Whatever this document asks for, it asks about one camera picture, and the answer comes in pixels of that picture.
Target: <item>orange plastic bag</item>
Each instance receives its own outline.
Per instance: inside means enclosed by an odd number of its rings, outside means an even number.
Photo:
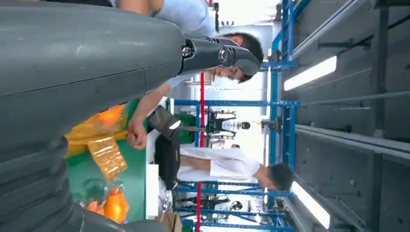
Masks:
[[[88,148],[106,180],[113,180],[128,168],[113,137],[89,141]]]
[[[74,127],[66,138],[69,141],[67,158],[87,151],[89,141],[113,136],[115,140],[125,139],[127,132],[127,115],[124,105],[116,105],[104,112],[98,113],[85,122]]]
[[[104,215],[118,224],[127,219],[129,210],[128,202],[125,200],[124,192],[114,187],[104,204]]]

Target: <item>red pole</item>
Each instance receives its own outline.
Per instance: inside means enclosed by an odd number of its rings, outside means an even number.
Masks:
[[[199,181],[197,184],[197,192],[196,192],[196,225],[195,231],[200,232],[201,228],[201,188],[202,182]]]
[[[201,73],[201,126],[205,126],[205,74]],[[199,147],[204,147],[204,132],[201,131],[201,136],[199,140]]]

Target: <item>black screen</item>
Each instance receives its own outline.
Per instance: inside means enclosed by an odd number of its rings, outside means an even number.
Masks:
[[[172,139],[176,128],[170,127],[178,122],[178,118],[168,112],[164,107],[158,106],[150,116],[148,123],[151,127],[158,130],[163,136]]]

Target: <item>black hair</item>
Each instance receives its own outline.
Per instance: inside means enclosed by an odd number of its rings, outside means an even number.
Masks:
[[[241,123],[241,128],[244,129],[244,130],[248,130],[250,128],[250,123],[242,122]]]
[[[289,191],[293,182],[293,171],[286,164],[279,163],[268,166],[269,179],[278,190]]]
[[[232,37],[232,36],[240,36],[243,38],[243,43],[241,44],[241,47],[246,48],[249,50],[261,63],[264,60],[264,52],[262,50],[261,43],[259,40],[254,37],[253,35],[247,34],[247,33],[241,33],[241,32],[236,32],[236,33],[229,33],[229,34],[224,34],[223,36],[226,37]],[[248,81],[252,78],[253,76],[249,75],[243,75],[243,77],[239,80],[239,83],[243,83],[245,81]]]

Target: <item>white shirt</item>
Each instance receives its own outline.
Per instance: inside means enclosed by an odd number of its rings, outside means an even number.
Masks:
[[[113,6],[118,6],[118,0],[110,0]],[[160,12],[155,18],[174,23],[183,32],[196,33],[205,36],[215,36],[215,22],[209,16],[205,0],[164,0]],[[167,81],[171,88],[180,82],[195,76],[195,73],[173,77]]]
[[[182,181],[249,180],[260,167],[258,161],[247,157],[239,148],[181,146],[180,152],[183,156],[211,160],[210,172],[181,166],[178,179]]]

